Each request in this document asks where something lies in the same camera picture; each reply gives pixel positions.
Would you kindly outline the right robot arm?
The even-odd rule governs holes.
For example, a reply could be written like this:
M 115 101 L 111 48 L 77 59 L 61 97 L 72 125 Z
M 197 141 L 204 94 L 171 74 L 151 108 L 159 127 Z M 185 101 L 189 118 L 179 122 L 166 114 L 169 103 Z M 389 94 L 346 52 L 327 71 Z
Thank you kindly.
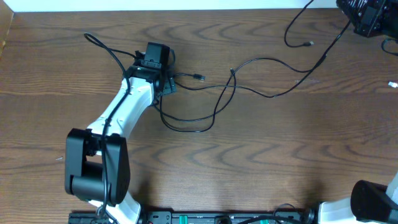
M 336 5 L 354 25 L 354 33 L 363 37 L 385 35 L 381 49 L 397 42 L 397 0 L 340 0 Z M 397 223 L 397 177 L 389 185 L 360 180 L 351 196 L 334 202 L 322 202 L 316 212 L 308 212 L 307 222 L 327 223 Z

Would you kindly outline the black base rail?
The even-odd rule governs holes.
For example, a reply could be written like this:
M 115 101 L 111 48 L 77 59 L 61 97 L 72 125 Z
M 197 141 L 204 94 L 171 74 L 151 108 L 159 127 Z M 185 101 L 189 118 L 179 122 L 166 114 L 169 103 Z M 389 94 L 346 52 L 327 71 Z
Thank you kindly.
M 359 222 L 355 217 L 346 220 L 321 221 L 317 217 L 315 209 L 307 209 L 304 212 L 291 208 L 277 208 L 276 212 L 266 213 L 216 213 L 216 212 L 174 212 L 172 210 L 149 210 L 142 211 L 137 221 L 121 221 L 121 219 L 106 215 L 98 219 L 93 212 L 72 212 L 69 214 L 68 222 L 71 223 L 138 223 L 138 224 L 216 224 L 216 223 L 241 223 L 258 217 L 276 217 L 271 219 L 257 220 L 252 223 L 374 223 Z

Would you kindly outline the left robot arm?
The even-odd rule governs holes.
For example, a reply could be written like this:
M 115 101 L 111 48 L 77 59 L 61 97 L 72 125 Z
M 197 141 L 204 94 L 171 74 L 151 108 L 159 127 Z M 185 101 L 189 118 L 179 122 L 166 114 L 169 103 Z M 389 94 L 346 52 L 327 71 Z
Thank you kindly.
M 175 91 L 164 44 L 150 42 L 123 71 L 118 94 L 86 129 L 66 138 L 65 191 L 96 207 L 95 213 L 71 213 L 70 223 L 138 223 L 141 205 L 128 192 L 131 178 L 127 140 L 144 110 Z

